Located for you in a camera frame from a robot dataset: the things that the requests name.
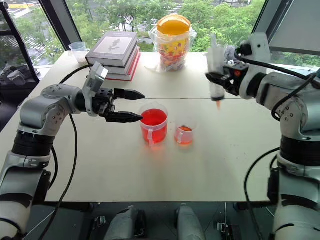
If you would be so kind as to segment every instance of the white table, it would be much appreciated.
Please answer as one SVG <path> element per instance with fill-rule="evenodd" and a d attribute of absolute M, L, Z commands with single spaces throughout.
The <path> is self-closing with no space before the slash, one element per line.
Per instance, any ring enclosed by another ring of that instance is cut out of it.
<path fill-rule="evenodd" d="M 142 139 L 138 122 L 107 123 L 86 113 L 74 116 L 78 130 L 78 160 L 66 202 L 229 202 L 245 201 L 245 174 L 260 155 L 279 146 L 280 126 L 270 112 L 255 100 L 232 95 L 218 111 L 209 100 L 206 58 L 188 55 L 187 68 L 180 72 L 154 73 L 145 68 L 156 55 L 142 53 L 132 82 L 106 81 L 104 87 L 135 89 L 148 99 L 115 101 L 116 110 L 137 113 L 156 101 L 168 109 L 166 139 L 149 147 Z M 65 52 L 30 97 L 58 83 L 78 68 Z M 82 70 L 66 84 L 82 87 L 89 70 Z M 175 116 L 189 111 L 198 120 L 194 143 L 181 147 L 174 141 Z M 19 113 L 0 133 L 0 168 L 13 146 Z M 74 159 L 74 131 L 69 118 L 54 142 L 59 161 L 58 177 L 47 201 L 58 201 L 69 179 Z M 267 198 L 271 156 L 259 163 L 249 178 L 253 201 Z M 48 170 L 53 172 L 53 159 Z"/>

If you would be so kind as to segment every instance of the clear plastic cup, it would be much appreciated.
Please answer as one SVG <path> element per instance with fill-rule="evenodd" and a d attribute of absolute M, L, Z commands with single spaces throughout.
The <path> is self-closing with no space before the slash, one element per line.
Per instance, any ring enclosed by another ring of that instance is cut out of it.
<path fill-rule="evenodd" d="M 149 145 L 162 142 L 167 136 L 168 110 L 165 106 L 152 102 L 139 110 L 143 117 L 140 121 L 143 139 Z"/>
<path fill-rule="evenodd" d="M 79 64 L 81 65 L 87 64 L 85 56 L 90 51 L 90 49 L 86 47 L 85 42 L 77 41 L 77 42 L 71 43 L 69 45 L 69 48 L 72 51 L 73 56 L 75 57 L 75 59 L 78 61 Z"/>
<path fill-rule="evenodd" d="M 179 116 L 175 121 L 174 139 L 178 144 L 191 144 L 194 139 L 197 121 L 190 115 Z"/>

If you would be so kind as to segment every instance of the book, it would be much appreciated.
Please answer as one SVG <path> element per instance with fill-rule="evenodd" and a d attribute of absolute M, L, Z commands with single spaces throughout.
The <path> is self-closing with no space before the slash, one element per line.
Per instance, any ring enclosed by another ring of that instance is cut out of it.
<path fill-rule="evenodd" d="M 106 76 L 106 79 L 107 80 L 120 80 L 120 81 L 129 81 L 129 82 L 131 82 L 132 79 L 135 76 L 140 56 L 141 56 L 141 52 L 138 52 L 135 60 L 131 64 L 130 70 L 129 70 L 127 75 L 109 74 L 108 73 L 108 75 Z"/>
<path fill-rule="evenodd" d="M 108 31 L 85 56 L 89 64 L 124 67 L 138 44 L 136 32 Z"/>
<path fill-rule="evenodd" d="M 130 54 L 130 57 L 128 61 L 126 62 L 125 66 L 107 66 L 104 65 L 103 67 L 108 69 L 110 74 L 122 74 L 127 75 L 130 67 L 133 63 L 133 61 L 136 59 L 137 54 L 139 53 L 140 47 L 136 47 L 133 49 L 132 53 Z"/>

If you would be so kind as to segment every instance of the gray robot arm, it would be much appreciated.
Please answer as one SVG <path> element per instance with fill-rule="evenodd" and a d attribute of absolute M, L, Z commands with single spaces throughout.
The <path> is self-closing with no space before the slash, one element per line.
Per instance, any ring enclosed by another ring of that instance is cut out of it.
<path fill-rule="evenodd" d="M 96 63 L 83 90 L 65 84 L 52 85 L 21 107 L 14 145 L 0 174 L 0 239 L 22 238 L 31 206 L 44 202 L 51 176 L 45 168 L 55 136 L 68 115 L 87 112 L 115 123 L 142 119 L 132 112 L 115 112 L 117 98 L 137 100 L 145 96 L 134 90 L 101 88 L 107 73 Z"/>
<path fill-rule="evenodd" d="M 244 59 L 270 62 L 264 33 L 254 33 L 237 51 Z M 242 62 L 225 65 L 223 75 L 209 72 L 206 76 L 228 93 L 243 99 L 255 98 L 269 110 L 305 83 L 296 76 L 267 74 L 265 67 Z M 268 197 L 277 204 L 271 239 L 320 239 L 319 103 L 320 90 L 309 84 L 276 109 L 282 138 L 278 168 L 272 170 L 269 179 Z"/>

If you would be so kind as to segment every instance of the window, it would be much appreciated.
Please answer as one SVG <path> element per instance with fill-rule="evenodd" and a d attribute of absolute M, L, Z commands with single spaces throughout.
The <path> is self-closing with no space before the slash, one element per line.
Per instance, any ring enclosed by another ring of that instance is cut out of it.
<path fill-rule="evenodd" d="M 168 14 L 181 14 L 197 31 L 192 52 L 206 52 L 210 34 L 237 46 L 251 34 L 265 0 L 66 0 L 88 48 L 109 30 L 135 31 L 141 52 L 152 52 L 148 31 Z"/>
<path fill-rule="evenodd" d="M 51 65 L 64 52 L 38 0 L 7 0 L 9 13 L 34 66 Z"/>

